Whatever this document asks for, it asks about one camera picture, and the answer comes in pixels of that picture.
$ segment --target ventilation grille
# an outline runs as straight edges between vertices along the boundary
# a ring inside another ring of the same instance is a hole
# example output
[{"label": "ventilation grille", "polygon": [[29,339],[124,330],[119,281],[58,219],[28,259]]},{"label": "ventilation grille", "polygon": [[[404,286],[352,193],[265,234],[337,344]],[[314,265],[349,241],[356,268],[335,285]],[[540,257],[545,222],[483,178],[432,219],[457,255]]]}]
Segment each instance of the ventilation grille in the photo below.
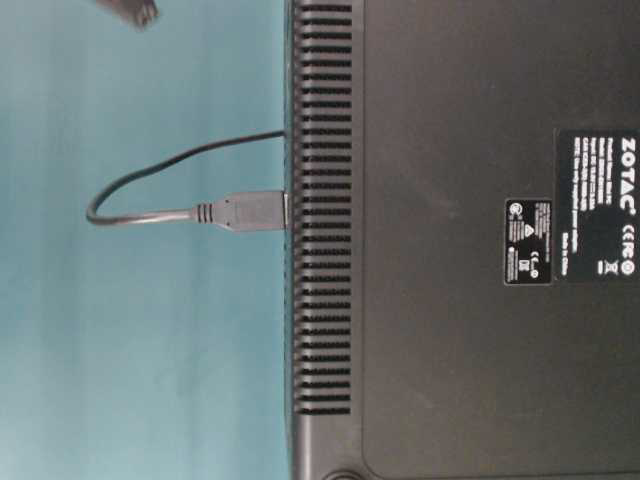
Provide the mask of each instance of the ventilation grille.
[{"label": "ventilation grille", "polygon": [[296,0],[294,404],[351,413],[352,6]]}]

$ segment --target black label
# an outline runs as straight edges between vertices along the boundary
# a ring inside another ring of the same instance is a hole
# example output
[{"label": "black label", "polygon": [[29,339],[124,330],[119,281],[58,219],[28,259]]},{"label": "black label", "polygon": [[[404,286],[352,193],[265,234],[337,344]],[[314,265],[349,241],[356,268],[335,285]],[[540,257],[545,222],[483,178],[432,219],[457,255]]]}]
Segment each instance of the black label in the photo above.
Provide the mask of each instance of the black label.
[{"label": "black label", "polygon": [[562,131],[556,144],[556,279],[637,281],[638,132]]},{"label": "black label", "polygon": [[507,285],[551,283],[551,202],[509,200],[505,221]]}]

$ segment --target regulatory symbol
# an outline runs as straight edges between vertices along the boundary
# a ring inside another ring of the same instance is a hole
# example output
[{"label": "regulatory symbol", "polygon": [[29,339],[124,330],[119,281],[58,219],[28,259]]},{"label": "regulatory symbol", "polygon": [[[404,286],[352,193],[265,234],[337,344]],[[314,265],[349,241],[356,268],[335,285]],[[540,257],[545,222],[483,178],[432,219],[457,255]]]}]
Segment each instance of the regulatory symbol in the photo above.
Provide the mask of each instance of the regulatory symbol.
[{"label": "regulatory symbol", "polygon": [[636,264],[631,260],[626,260],[622,262],[621,269],[622,273],[628,277],[629,275],[633,275],[633,273],[636,271]]},{"label": "regulatory symbol", "polygon": [[534,280],[540,276],[540,272],[537,268],[538,263],[540,263],[540,252],[531,252],[531,271],[529,272],[529,275],[531,275],[531,278]]},{"label": "regulatory symbol", "polygon": [[617,277],[620,274],[620,261],[607,262],[606,260],[600,260],[598,262],[598,273],[603,276],[614,275]]},{"label": "regulatory symbol", "polygon": [[524,211],[524,207],[522,206],[521,203],[516,202],[509,207],[509,213],[511,213],[511,215],[520,216],[522,215],[523,211]]}]

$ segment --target usb connector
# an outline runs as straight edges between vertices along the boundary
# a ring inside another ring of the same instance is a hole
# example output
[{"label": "usb connector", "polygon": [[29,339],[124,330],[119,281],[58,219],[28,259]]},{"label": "usb connector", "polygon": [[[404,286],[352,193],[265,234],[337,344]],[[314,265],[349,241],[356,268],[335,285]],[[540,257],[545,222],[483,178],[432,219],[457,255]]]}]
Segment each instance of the usb connector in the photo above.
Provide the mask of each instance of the usb connector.
[{"label": "usb connector", "polygon": [[233,232],[282,230],[287,225],[287,196],[283,191],[234,193],[214,203],[192,209],[165,210],[106,217],[98,214],[100,206],[117,190],[131,182],[166,170],[199,153],[233,145],[258,142],[284,136],[282,130],[208,143],[176,155],[164,162],[132,172],[105,187],[87,207],[87,220],[100,227],[167,222],[197,222],[218,225]]},{"label": "usb connector", "polygon": [[234,193],[191,211],[198,223],[218,225],[232,232],[282,230],[285,227],[284,192]]}]

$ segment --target computer underside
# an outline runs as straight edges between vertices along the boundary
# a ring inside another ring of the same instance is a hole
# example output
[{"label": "computer underside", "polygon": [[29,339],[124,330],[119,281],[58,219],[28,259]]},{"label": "computer underside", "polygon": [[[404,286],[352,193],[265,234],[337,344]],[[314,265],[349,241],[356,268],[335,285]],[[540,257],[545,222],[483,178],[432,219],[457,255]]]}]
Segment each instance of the computer underside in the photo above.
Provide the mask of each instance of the computer underside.
[{"label": "computer underside", "polygon": [[640,2],[287,15],[293,478],[640,478]]}]

